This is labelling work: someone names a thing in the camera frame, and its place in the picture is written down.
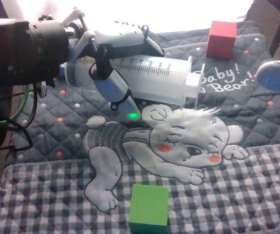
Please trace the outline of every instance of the green cube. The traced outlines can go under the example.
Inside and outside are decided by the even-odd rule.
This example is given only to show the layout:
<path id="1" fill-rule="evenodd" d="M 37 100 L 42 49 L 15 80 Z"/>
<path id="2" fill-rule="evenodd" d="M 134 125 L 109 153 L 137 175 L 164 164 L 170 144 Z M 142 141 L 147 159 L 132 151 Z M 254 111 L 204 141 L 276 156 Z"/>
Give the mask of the green cube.
<path id="1" fill-rule="evenodd" d="M 129 226 L 132 234 L 165 234 L 168 220 L 168 188 L 134 184 Z"/>

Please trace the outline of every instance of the gray quilted fabric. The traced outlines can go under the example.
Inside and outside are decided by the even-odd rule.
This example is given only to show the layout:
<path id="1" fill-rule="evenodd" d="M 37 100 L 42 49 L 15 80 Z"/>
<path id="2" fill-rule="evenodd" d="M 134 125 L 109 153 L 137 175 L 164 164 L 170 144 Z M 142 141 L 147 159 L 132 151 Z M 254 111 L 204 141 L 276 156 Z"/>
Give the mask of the gray quilted fabric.
<path id="1" fill-rule="evenodd" d="M 169 187 L 168 233 L 280 232 L 280 145 L 271 145 L 280 144 L 280 95 L 260 87 L 253 76 L 270 58 L 260 28 L 254 22 L 238 23 L 231 60 L 205 56 L 208 30 L 152 33 L 150 37 L 166 57 L 192 56 L 193 72 L 206 64 L 199 108 L 220 108 L 218 117 L 225 125 L 239 125 L 243 136 L 236 147 L 249 157 L 202 168 L 204 178 L 198 186 L 152 175 L 132 160 L 122 162 L 122 176 L 113 190 L 118 207 L 101 212 L 84 196 L 86 185 L 95 176 L 83 148 L 87 120 L 102 116 L 106 127 L 114 121 L 119 129 L 129 129 L 126 136 L 132 131 L 145 135 L 151 126 L 142 120 L 130 122 L 111 111 L 98 92 L 69 87 L 58 80 L 56 88 L 38 101 L 35 121 L 28 129 L 34 147 L 7 158 L 1 184 L 0 233 L 129 233 L 134 183 Z M 32 101 L 30 97 L 19 121 L 28 118 Z M 141 110 L 155 104 L 147 100 L 137 103 Z M 185 107 L 193 106 L 194 100 L 187 99 Z M 93 144 L 105 145 L 110 137 Z M 13 133 L 11 140 L 17 147 L 27 144 L 20 133 Z M 141 136 L 136 140 L 148 139 Z"/>

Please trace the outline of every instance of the large plastic syringe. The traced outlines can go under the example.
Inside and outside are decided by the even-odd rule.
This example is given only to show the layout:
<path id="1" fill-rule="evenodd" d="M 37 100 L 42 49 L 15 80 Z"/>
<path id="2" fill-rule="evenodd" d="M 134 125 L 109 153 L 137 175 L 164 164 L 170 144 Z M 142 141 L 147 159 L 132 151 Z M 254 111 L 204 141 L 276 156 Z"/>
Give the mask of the large plastic syringe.
<path id="1" fill-rule="evenodd" d="M 191 73 L 191 63 L 191 57 L 186 61 L 144 55 L 111 60 L 112 67 L 126 80 L 134 98 L 176 104 L 181 108 L 186 97 L 195 98 L 196 107 L 204 74 L 204 65 L 201 74 Z M 68 84 L 97 90 L 88 73 L 93 64 L 91 57 L 65 64 Z"/>

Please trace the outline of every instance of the green light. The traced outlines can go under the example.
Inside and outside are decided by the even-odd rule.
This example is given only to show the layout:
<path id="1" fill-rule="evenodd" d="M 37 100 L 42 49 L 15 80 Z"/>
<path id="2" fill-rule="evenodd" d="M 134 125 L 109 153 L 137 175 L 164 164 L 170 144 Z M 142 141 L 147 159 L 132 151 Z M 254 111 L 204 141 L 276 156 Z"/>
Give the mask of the green light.
<path id="1" fill-rule="evenodd" d="M 131 114 L 128 114 L 128 119 L 131 119 L 131 120 L 136 120 L 136 119 L 139 119 L 140 118 L 140 115 L 138 113 L 131 113 Z"/>

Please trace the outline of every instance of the red cube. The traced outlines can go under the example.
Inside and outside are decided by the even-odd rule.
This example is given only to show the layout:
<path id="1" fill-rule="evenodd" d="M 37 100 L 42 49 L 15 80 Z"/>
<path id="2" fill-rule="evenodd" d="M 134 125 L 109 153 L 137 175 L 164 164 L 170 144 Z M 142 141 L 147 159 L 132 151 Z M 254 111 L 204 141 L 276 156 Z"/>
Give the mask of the red cube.
<path id="1" fill-rule="evenodd" d="M 232 58 L 237 23 L 213 21 L 209 32 L 206 56 Z"/>

